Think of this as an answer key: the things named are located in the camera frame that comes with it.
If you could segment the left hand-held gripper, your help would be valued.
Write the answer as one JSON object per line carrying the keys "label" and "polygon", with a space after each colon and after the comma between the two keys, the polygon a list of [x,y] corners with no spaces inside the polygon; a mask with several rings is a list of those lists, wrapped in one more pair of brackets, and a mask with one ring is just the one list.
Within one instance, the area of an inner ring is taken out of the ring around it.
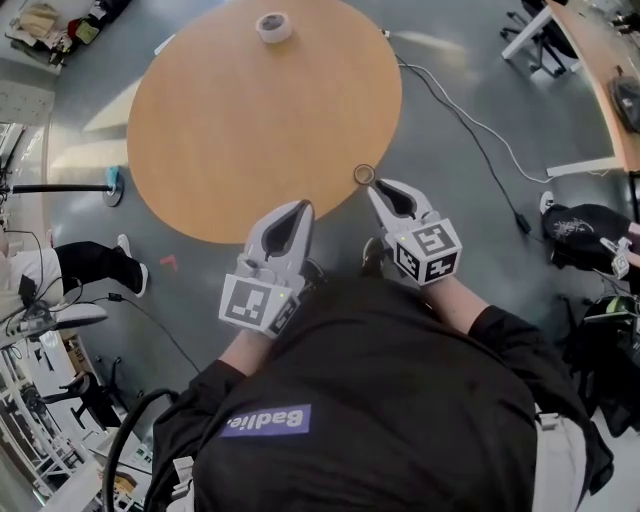
{"label": "left hand-held gripper", "polygon": [[308,200],[286,203],[261,218],[251,229],[244,252],[269,260],[279,273],[241,253],[236,270],[225,276],[219,319],[241,329],[277,338],[300,306],[306,280],[297,274],[307,256],[314,208]]}

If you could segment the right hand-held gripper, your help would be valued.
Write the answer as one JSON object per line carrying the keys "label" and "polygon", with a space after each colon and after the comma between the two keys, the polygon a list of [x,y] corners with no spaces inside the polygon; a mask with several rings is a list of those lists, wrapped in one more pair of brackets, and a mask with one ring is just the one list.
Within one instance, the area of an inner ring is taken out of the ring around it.
{"label": "right hand-held gripper", "polygon": [[403,275],[424,286],[456,272],[460,239],[448,218],[431,212],[421,191],[398,180],[377,179],[367,194]]}

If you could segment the white tape roll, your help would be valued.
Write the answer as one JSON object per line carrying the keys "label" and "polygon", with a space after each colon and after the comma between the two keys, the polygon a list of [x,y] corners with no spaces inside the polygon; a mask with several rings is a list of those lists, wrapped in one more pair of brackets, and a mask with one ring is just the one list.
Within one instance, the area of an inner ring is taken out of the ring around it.
{"label": "white tape roll", "polygon": [[282,12],[265,14],[256,21],[255,30],[266,44],[281,43],[293,33],[289,16]]}

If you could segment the person's right forearm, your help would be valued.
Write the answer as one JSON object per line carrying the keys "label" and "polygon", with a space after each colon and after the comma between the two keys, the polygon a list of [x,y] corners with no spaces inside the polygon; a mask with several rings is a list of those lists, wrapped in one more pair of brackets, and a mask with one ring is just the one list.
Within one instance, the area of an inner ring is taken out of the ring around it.
{"label": "person's right forearm", "polygon": [[427,304],[450,327],[468,334],[489,304],[455,277],[446,277],[421,287]]}

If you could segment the person's left forearm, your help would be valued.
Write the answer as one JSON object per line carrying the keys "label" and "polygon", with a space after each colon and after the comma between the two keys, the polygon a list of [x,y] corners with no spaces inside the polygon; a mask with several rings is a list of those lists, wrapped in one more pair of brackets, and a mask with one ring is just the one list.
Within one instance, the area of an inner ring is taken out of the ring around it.
{"label": "person's left forearm", "polygon": [[255,374],[264,364],[274,341],[264,334],[240,330],[218,358],[244,376]]}

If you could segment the person's left shoe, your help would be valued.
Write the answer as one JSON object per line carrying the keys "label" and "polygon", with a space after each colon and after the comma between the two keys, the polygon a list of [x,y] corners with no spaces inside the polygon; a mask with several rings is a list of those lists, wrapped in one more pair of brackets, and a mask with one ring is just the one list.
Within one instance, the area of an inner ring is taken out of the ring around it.
{"label": "person's left shoe", "polygon": [[301,295],[312,293],[319,285],[327,282],[322,267],[312,258],[306,258],[303,262],[301,276],[305,280]]}

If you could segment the person's shoe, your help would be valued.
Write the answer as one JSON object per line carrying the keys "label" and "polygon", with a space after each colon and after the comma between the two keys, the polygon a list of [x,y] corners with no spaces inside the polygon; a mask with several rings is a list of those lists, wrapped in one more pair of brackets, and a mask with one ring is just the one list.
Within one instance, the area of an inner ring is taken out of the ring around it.
{"label": "person's shoe", "polygon": [[327,282],[322,267],[312,258],[306,258],[303,262],[301,276],[305,280],[301,295],[312,293],[319,285]]}
{"label": "person's shoe", "polygon": [[383,241],[380,238],[370,238],[363,248],[360,276],[382,278],[385,258]]}

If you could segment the person's right shoe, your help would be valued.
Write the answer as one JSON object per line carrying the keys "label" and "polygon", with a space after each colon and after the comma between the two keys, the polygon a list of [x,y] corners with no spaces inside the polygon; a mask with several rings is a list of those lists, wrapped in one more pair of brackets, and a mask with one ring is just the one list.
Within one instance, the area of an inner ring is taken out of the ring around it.
{"label": "person's right shoe", "polygon": [[380,238],[370,238],[363,248],[360,276],[382,278],[385,258],[383,241]]}

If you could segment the white office chair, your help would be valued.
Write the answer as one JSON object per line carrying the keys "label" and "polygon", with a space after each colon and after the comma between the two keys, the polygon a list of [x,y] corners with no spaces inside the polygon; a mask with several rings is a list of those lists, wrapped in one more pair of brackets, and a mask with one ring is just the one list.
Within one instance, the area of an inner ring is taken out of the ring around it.
{"label": "white office chair", "polygon": [[54,311],[43,302],[36,302],[0,324],[0,350],[24,339],[39,338],[49,331],[92,325],[106,319],[106,311],[94,304],[69,305]]}

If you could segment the black office chair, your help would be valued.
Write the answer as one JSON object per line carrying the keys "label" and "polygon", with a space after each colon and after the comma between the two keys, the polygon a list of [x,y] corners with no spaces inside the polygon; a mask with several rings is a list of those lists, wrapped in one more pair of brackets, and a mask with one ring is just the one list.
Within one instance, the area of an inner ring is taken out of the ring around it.
{"label": "black office chair", "polygon": [[559,24],[553,19],[550,2],[565,6],[568,0],[519,0],[529,16],[525,19],[519,11],[507,11],[506,16],[518,27],[504,26],[499,35],[508,45],[501,56],[510,60],[531,42],[535,47],[535,60],[529,63],[531,73],[540,70],[552,78],[559,78],[568,71],[560,56],[578,60],[571,43]]}

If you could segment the wooden desk with white legs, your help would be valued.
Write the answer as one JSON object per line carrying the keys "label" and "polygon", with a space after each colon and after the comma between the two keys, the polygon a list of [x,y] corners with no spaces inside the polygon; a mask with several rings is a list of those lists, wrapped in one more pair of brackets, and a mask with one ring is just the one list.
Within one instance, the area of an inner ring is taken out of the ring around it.
{"label": "wooden desk with white legs", "polygon": [[640,172],[640,134],[624,128],[608,92],[609,82],[619,73],[640,80],[637,48],[611,29],[597,10],[583,0],[569,0],[565,5],[556,0],[545,3],[544,9],[509,42],[502,58],[511,59],[550,22],[555,22],[578,56],[579,68],[595,94],[613,148],[610,157],[550,167],[547,176],[553,179],[608,170]]}

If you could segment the black bag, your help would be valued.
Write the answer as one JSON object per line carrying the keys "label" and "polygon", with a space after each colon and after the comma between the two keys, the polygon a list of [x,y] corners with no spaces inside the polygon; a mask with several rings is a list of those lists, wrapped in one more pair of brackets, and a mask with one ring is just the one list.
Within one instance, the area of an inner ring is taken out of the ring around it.
{"label": "black bag", "polygon": [[617,66],[617,75],[608,82],[609,97],[628,132],[640,134],[640,81]]}

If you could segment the black swivel chair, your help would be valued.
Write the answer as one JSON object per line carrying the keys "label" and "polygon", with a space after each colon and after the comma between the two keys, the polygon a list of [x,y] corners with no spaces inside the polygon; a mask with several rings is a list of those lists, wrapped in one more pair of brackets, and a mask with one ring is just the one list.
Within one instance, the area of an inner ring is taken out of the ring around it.
{"label": "black swivel chair", "polygon": [[587,412],[599,410],[612,437],[640,434],[640,303],[616,295],[585,304],[579,321],[567,310],[563,360]]}

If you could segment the grey locker cabinet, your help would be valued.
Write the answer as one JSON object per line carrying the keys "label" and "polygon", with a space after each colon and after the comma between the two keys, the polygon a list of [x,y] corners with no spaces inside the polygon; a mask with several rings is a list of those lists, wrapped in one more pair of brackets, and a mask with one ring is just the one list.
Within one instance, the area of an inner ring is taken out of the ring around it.
{"label": "grey locker cabinet", "polygon": [[55,93],[8,80],[0,80],[0,123],[44,125]]}

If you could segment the clothes rack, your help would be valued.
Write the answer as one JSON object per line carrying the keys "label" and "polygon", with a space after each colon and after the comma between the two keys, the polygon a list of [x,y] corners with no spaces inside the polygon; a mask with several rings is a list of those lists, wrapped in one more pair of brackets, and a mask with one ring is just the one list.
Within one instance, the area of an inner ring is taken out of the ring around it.
{"label": "clothes rack", "polygon": [[88,46],[132,0],[0,0],[0,53],[58,67]]}

